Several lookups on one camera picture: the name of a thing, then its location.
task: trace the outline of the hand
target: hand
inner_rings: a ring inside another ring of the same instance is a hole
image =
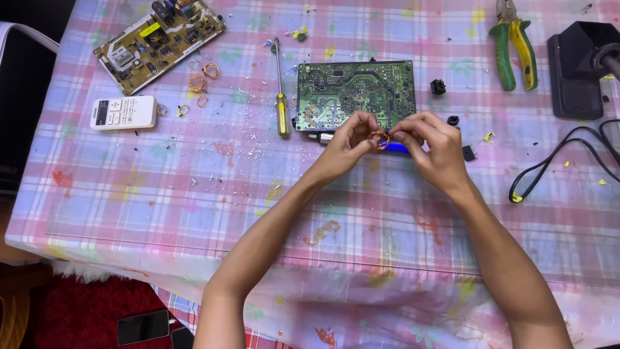
[[[414,159],[427,182],[453,198],[467,189],[471,179],[465,169],[461,132],[430,111],[408,116],[389,131]],[[428,152],[422,150],[424,140]]]
[[[377,119],[373,114],[356,111],[334,133],[323,154],[307,170],[304,176],[314,177],[325,186],[353,169],[357,161],[368,153],[376,152],[377,141],[367,140],[377,131]]]

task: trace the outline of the white label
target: white label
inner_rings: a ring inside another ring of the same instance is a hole
[[[200,47],[200,45],[202,45],[202,44],[203,44],[202,40],[196,41],[196,43],[193,44],[190,48],[188,48],[187,50],[183,51],[183,56],[186,56],[186,55],[190,54],[192,51],[194,51],[195,49]]]

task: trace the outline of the air conditioner remote control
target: air conditioner remote control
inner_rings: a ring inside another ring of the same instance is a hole
[[[157,101],[153,96],[100,98],[92,105],[95,130],[140,129],[155,126]]]

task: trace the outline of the printed circuit board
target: printed circuit board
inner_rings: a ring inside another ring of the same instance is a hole
[[[298,70],[298,131],[335,130],[356,110],[373,113],[386,130],[415,114],[411,61],[303,63]]]
[[[226,29],[203,0],[163,0],[93,54],[131,96]]]

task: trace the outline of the black power cord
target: black power cord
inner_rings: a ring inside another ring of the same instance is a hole
[[[578,131],[578,130],[588,130],[588,131],[590,131],[609,150],[609,152],[613,156],[614,160],[616,160],[616,163],[618,164],[618,166],[620,166],[620,153],[618,153],[614,149],[614,147],[611,145],[611,142],[609,142],[609,139],[607,138],[607,135],[605,135],[605,131],[603,130],[603,127],[606,124],[610,123],[610,122],[620,122],[620,119],[607,120],[607,121],[603,122],[601,125],[599,125],[598,132],[596,130],[594,130],[594,129],[591,129],[591,128],[585,127],[585,126],[579,126],[579,127],[576,127],[574,129],[572,129],[569,132],[569,134],[567,134],[566,137],[564,137],[564,139],[560,142],[560,144],[557,145],[556,149],[551,153],[551,155],[549,155],[545,160],[543,160],[539,164],[534,165],[534,166],[528,168],[527,170],[521,172],[516,177],[515,181],[512,183],[512,186],[510,187],[510,192],[508,193],[508,200],[510,200],[510,202],[516,204],[517,202],[520,202],[522,199],[527,197],[529,195],[529,193],[532,191],[532,189],[534,189],[534,187],[538,184],[538,181],[541,179],[543,173],[545,172],[545,170],[547,169],[547,167],[551,163],[551,160],[553,160],[553,157],[557,154],[557,152],[559,152],[560,149],[562,149],[563,146],[565,146],[568,143],[573,142],[573,141],[581,142],[586,147],[588,147],[588,149],[590,149],[590,151],[592,152],[592,155],[594,155],[594,157],[596,158],[598,163],[601,165],[601,167],[605,170],[605,172],[607,172],[613,179],[615,179],[617,182],[620,183],[620,178],[616,177],[616,175],[614,175],[609,170],[609,168],[607,168],[607,166],[605,166],[605,164],[603,163],[603,160],[601,160],[601,158],[598,156],[598,153],[596,152],[596,150],[594,150],[594,147],[592,146],[592,144],[588,143],[586,140],[584,140],[582,138],[571,138],[571,139],[569,139],[570,135],[572,135],[573,132],[575,132],[575,131]],[[530,171],[535,170],[536,168],[539,168],[540,166],[542,166],[540,172],[536,175],[536,178],[534,178],[534,181],[532,181],[532,183],[529,185],[529,187],[527,189],[525,189],[525,192],[521,195],[521,199],[518,200],[515,196],[513,196],[513,193],[515,192],[516,185],[519,183],[519,181],[521,181],[521,178],[524,175],[526,175]]]

